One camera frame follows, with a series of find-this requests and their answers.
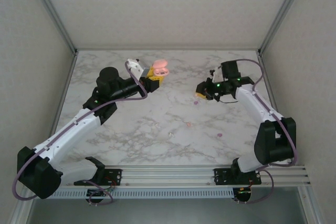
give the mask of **pink toy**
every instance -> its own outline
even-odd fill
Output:
[[[156,60],[153,64],[153,73],[155,76],[167,76],[169,74],[169,70],[165,67],[168,65],[168,62],[164,59]]]

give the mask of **yellow object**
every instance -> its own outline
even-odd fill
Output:
[[[203,94],[200,94],[200,93],[195,93],[198,97],[200,97],[200,98],[203,98],[203,99],[205,99],[206,100],[206,96],[205,95],[203,95]]]
[[[163,79],[164,79],[164,76],[155,76],[154,75],[154,68],[153,67],[150,68],[146,77],[148,79],[152,80],[152,81],[159,80],[159,85],[161,85],[161,83],[163,82]]]

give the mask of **white marble table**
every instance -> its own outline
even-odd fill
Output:
[[[234,158],[253,150],[258,126],[241,104],[206,101],[194,94],[210,69],[226,60],[257,60],[254,51],[81,51],[58,129],[90,97],[102,68],[113,66],[121,77],[129,77],[124,69],[128,58],[148,64],[167,59],[171,73],[147,99],[119,102],[114,115],[78,144],[66,163],[93,156],[106,165],[231,164]],[[239,62],[238,66],[242,76],[254,81],[260,76],[253,63]],[[257,89],[268,99],[263,82]],[[222,101],[233,98],[228,95]]]

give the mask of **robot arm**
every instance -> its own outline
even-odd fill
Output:
[[[223,75],[218,79],[218,70]],[[244,174],[254,172],[260,167],[272,162],[284,161],[293,157],[292,148],[286,135],[281,129],[275,116],[281,120],[287,129],[294,144],[296,142],[296,124],[292,118],[284,118],[271,107],[258,91],[253,89],[254,82],[250,77],[241,77],[237,61],[223,62],[217,70],[211,70],[212,78],[200,83],[196,94],[207,100],[219,101],[223,95],[231,94],[249,112],[252,118],[260,125],[254,144],[254,151],[233,161],[231,172],[237,184],[245,184],[248,180],[240,180]]]
[[[79,141],[100,127],[117,110],[117,105],[113,101],[120,101],[137,93],[144,97],[145,93],[138,83],[141,83],[149,93],[155,91],[164,79],[164,76],[154,75],[153,67],[148,67],[139,60],[128,59],[127,68],[133,75],[128,79],[120,78],[116,68],[102,69],[92,96],[67,125],[35,148],[24,147],[19,151],[18,173],[31,157],[40,153],[19,177],[19,181],[38,197],[47,198],[59,186],[67,183],[92,178],[96,183],[102,180],[104,165],[93,157],[87,157],[70,165],[63,165],[60,162]]]

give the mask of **white wall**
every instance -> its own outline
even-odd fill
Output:
[[[257,49],[284,0],[51,0],[79,49]]]
[[[0,222],[5,223],[16,204],[10,188],[17,152],[48,136],[72,55],[40,0],[0,0],[0,31]]]
[[[297,122],[300,163],[326,223],[335,223],[336,0],[295,0],[264,61],[280,111]]]

